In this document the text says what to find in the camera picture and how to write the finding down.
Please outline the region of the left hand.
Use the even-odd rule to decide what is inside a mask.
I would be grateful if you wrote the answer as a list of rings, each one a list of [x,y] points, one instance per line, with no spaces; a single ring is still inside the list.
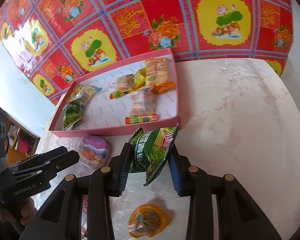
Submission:
[[[25,203],[17,205],[17,208],[19,210],[16,214],[11,214],[7,209],[0,208],[0,221],[5,224],[19,221],[23,226],[28,226],[37,213],[34,200],[31,197],[27,198]]]

